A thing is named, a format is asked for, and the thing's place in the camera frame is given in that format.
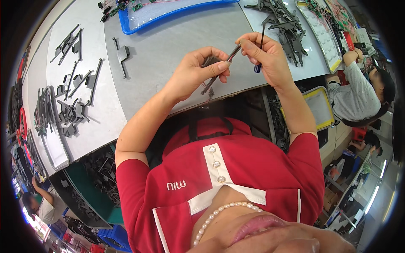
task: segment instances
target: fingernail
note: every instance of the fingernail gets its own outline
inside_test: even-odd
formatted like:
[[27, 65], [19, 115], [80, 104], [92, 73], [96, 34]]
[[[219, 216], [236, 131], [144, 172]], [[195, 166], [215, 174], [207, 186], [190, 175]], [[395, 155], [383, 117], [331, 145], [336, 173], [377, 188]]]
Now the fingernail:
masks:
[[224, 70], [226, 70], [227, 68], [229, 68], [229, 66], [230, 66], [230, 62], [228, 62], [228, 61], [226, 61], [226, 62], [221, 62], [221, 63], [218, 64], [218, 69], [219, 69], [220, 71], [224, 71]]

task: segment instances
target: red shirt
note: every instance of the red shirt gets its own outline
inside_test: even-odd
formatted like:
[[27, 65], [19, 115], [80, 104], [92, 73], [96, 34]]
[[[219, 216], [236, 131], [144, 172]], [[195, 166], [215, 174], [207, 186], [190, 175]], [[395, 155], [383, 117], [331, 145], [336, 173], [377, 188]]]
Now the red shirt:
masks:
[[[299, 135], [286, 155], [252, 136], [245, 123], [229, 121], [232, 135], [186, 145], [188, 126], [183, 128], [152, 170], [136, 159], [118, 166], [122, 216], [134, 252], [189, 250], [195, 222], [223, 185], [286, 221], [316, 221], [325, 190], [317, 138]], [[229, 130], [219, 118], [198, 122], [198, 136], [215, 132]]]

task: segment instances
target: person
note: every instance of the person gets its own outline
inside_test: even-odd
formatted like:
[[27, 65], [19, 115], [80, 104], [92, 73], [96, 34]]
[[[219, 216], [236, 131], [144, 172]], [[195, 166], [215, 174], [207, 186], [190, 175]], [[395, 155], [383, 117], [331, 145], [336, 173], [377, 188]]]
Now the person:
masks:
[[[279, 96], [291, 131], [288, 154], [253, 137], [242, 121], [212, 117], [177, 132], [150, 170], [145, 150], [173, 106], [203, 81], [219, 75], [226, 83], [230, 75], [223, 51], [187, 53], [117, 140], [117, 186], [132, 251], [355, 252], [337, 233], [312, 226], [325, 190], [315, 119], [282, 46], [265, 36], [261, 50], [261, 37], [248, 33], [235, 43], [252, 63], [262, 63]], [[221, 62], [201, 68], [211, 55]]]
[[367, 145], [371, 145], [370, 153], [372, 154], [375, 150], [377, 152], [377, 156], [382, 155], [382, 147], [379, 141], [378, 136], [373, 133], [372, 130], [369, 130], [364, 135], [364, 140], [362, 142], [351, 141], [350, 145], [356, 147], [358, 150], [363, 151]]
[[30, 192], [25, 192], [22, 196], [28, 214], [34, 220], [34, 214], [36, 214], [46, 224], [55, 223], [68, 206], [53, 186], [50, 186], [48, 191], [45, 191], [38, 186], [35, 177], [32, 177], [32, 186], [37, 194], [32, 195]]
[[363, 53], [356, 48], [343, 55], [346, 69], [343, 71], [350, 85], [340, 85], [339, 77], [326, 78], [329, 99], [337, 120], [351, 127], [362, 127], [384, 115], [395, 97], [395, 85], [390, 74], [374, 67], [367, 81], [356, 64]]

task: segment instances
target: cardboard box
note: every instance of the cardboard box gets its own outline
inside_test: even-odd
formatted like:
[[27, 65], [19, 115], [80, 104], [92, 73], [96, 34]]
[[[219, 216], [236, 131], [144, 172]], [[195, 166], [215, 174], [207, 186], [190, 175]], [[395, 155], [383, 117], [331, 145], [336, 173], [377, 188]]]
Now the cardboard box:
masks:
[[337, 193], [334, 193], [329, 188], [325, 189], [324, 208], [325, 208], [326, 212], [329, 212], [330, 208], [334, 204], [336, 204], [338, 200], [339, 200], [339, 195], [337, 195]]

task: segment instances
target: white t-shirt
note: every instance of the white t-shirt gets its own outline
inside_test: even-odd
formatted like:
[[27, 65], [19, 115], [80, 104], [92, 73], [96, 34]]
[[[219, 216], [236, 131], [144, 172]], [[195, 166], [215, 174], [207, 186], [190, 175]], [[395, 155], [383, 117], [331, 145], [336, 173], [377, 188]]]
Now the white t-shirt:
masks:
[[350, 85], [328, 84], [329, 98], [331, 102], [335, 102], [335, 115], [349, 121], [376, 115], [381, 108], [381, 102], [356, 62], [352, 62], [343, 72]]
[[68, 206], [63, 202], [53, 186], [49, 187], [48, 192], [53, 196], [53, 206], [45, 198], [42, 198], [38, 217], [46, 224], [53, 224], [61, 217]]

